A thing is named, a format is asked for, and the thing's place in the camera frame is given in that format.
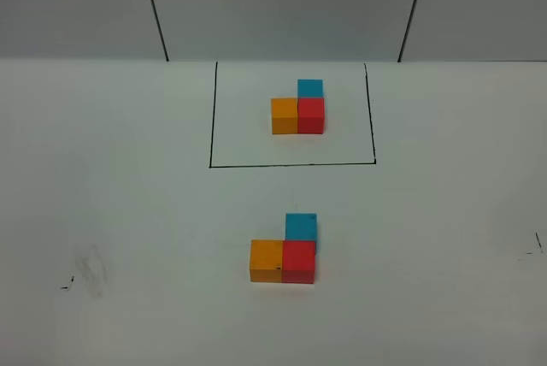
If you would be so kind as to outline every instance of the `wooden block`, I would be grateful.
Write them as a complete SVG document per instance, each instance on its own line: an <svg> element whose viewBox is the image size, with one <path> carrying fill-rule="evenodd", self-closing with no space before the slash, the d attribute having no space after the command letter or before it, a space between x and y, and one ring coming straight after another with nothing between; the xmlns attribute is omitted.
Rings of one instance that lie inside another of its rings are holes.
<svg viewBox="0 0 547 366"><path fill-rule="evenodd" d="M298 100L272 99L272 133L298 133Z"/></svg>
<svg viewBox="0 0 547 366"><path fill-rule="evenodd" d="M280 283L282 268L282 240L251 240L249 263L251 282Z"/></svg>
<svg viewBox="0 0 547 366"><path fill-rule="evenodd" d="M287 214L285 240L313 240L317 242L317 214Z"/></svg>
<svg viewBox="0 0 547 366"><path fill-rule="evenodd" d="M298 80L299 98L323 98L323 80Z"/></svg>
<svg viewBox="0 0 547 366"><path fill-rule="evenodd" d="M298 99L298 133L318 133L325 131L325 99Z"/></svg>
<svg viewBox="0 0 547 366"><path fill-rule="evenodd" d="M315 282L315 242L283 241L283 283Z"/></svg>

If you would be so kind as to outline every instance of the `white surface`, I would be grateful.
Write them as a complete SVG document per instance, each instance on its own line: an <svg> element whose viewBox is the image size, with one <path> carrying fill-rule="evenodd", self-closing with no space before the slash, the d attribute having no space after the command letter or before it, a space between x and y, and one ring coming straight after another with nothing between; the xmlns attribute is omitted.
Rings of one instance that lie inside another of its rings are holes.
<svg viewBox="0 0 547 366"><path fill-rule="evenodd" d="M155 0L174 60L396 61L413 0Z"/></svg>
<svg viewBox="0 0 547 366"><path fill-rule="evenodd" d="M224 63L217 74L212 166L374 162L362 63ZM322 135L272 135L271 99L323 80Z"/></svg>
<svg viewBox="0 0 547 366"><path fill-rule="evenodd" d="M545 61L545 0L418 0L404 61Z"/></svg>
<svg viewBox="0 0 547 366"><path fill-rule="evenodd" d="M543 366L545 69L368 64L377 165L209 169L213 63L0 62L1 363ZM294 210L317 284L251 285Z"/></svg>
<svg viewBox="0 0 547 366"><path fill-rule="evenodd" d="M0 56L165 59L150 0L0 0Z"/></svg>

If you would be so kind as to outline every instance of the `gray wall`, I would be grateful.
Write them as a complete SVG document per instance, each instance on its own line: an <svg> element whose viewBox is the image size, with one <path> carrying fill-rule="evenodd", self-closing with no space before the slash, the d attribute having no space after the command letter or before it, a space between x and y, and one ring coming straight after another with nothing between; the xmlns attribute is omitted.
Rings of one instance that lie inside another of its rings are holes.
<svg viewBox="0 0 547 366"><path fill-rule="evenodd" d="M0 0L0 56L163 59L150 0Z"/></svg>
<svg viewBox="0 0 547 366"><path fill-rule="evenodd" d="M545 0L418 0L403 60L547 60Z"/></svg>
<svg viewBox="0 0 547 366"><path fill-rule="evenodd" d="M172 59L396 61L413 0L156 0Z"/></svg>

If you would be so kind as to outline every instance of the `black rectangle outline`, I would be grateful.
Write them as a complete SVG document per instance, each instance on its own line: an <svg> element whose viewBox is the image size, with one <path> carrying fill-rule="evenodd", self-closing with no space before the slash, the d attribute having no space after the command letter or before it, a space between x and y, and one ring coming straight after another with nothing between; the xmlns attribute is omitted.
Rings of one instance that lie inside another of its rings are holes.
<svg viewBox="0 0 547 366"><path fill-rule="evenodd" d="M218 76L219 62L215 64L215 94L213 97L213 120L211 121L211 149L209 153L209 169L220 168L275 168L275 167L319 167L319 166L334 166L334 165L376 165L376 145L374 144L374 129L373 129L373 115L370 108L370 95L368 91L368 71L367 64L364 62L365 67L365 86L367 88L367 106L368 106L368 120L370 121L370 139L373 145L374 162L333 162L333 163L281 163L272 165L213 165L213 148L215 145L215 112L216 112L216 81Z"/></svg>

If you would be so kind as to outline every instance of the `black line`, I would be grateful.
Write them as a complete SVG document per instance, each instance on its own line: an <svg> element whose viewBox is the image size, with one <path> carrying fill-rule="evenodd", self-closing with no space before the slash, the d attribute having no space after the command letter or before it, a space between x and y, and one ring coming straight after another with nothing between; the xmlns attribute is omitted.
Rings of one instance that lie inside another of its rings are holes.
<svg viewBox="0 0 547 366"><path fill-rule="evenodd" d="M277 168L277 167L331 167L335 165L376 165L376 162L334 162L334 163L281 163L278 165L219 165L217 168Z"/></svg>
<svg viewBox="0 0 547 366"><path fill-rule="evenodd" d="M370 96L368 95L368 70L367 64L364 62L365 66L365 85L367 87L367 103L368 103L368 120L370 121L370 137L373 141L373 154L374 154L374 163L376 163L376 145L374 145L374 129L373 129L373 113L370 108Z"/></svg>
<svg viewBox="0 0 547 366"><path fill-rule="evenodd" d="M539 250L541 251L541 253L544 253L544 248L541 245L541 242L539 242L539 236L537 232L536 232L536 239L538 240Z"/></svg>
<svg viewBox="0 0 547 366"><path fill-rule="evenodd" d="M209 153L209 168L216 168L213 167L213 143L215 140L216 75L218 74L218 70L219 62L217 61L215 64L215 95L213 97L213 121L211 122L211 151Z"/></svg>
<svg viewBox="0 0 547 366"><path fill-rule="evenodd" d="M157 16L156 3L154 0L150 0L152 9L154 10L154 17L156 18L157 31L160 33L160 40L162 41L163 54L165 54L165 61L169 62L168 49L165 47L165 39L163 39L162 26L160 26L160 19Z"/></svg>
<svg viewBox="0 0 547 366"><path fill-rule="evenodd" d="M412 22L412 19L414 18L414 11L415 11L417 2L418 0L414 0L412 2L412 9L410 9L409 22L407 23L407 29L404 32L403 45L401 45L401 52L399 52L399 59L397 60L397 62L401 62L401 60L403 59L404 47L407 44L407 37L409 36L409 31L410 31L410 23Z"/></svg>

